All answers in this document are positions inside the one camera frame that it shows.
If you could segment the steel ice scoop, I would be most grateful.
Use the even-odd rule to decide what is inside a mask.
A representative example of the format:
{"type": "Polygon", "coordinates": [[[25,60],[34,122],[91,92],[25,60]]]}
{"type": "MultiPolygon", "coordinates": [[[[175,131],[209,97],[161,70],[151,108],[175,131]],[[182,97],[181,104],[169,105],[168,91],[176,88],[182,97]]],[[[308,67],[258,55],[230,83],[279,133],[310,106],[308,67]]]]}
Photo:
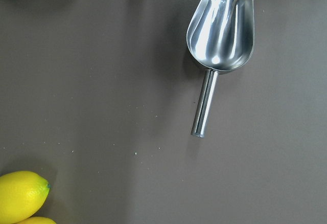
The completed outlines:
{"type": "Polygon", "coordinates": [[[253,53],[253,0],[200,0],[186,32],[186,45],[205,70],[191,130],[191,135],[203,138],[219,75],[241,68],[253,53]]]}

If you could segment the whole lemon outer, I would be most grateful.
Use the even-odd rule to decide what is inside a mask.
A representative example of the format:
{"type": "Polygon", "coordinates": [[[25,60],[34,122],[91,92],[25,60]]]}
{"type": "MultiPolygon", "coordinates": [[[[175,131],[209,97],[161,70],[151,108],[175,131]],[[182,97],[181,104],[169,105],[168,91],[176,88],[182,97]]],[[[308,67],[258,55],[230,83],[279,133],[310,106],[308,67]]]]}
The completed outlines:
{"type": "Polygon", "coordinates": [[[48,180],[32,171],[1,176],[1,223],[17,223],[35,214],[49,191],[48,180]]]}

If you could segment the whole lemon near board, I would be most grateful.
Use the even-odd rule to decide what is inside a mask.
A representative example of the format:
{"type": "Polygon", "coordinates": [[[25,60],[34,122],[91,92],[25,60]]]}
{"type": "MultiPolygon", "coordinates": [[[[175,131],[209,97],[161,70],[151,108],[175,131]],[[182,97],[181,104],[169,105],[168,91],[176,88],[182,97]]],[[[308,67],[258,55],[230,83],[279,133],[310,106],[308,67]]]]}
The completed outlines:
{"type": "Polygon", "coordinates": [[[56,222],[47,217],[34,216],[24,219],[17,224],[56,224],[56,222]]]}

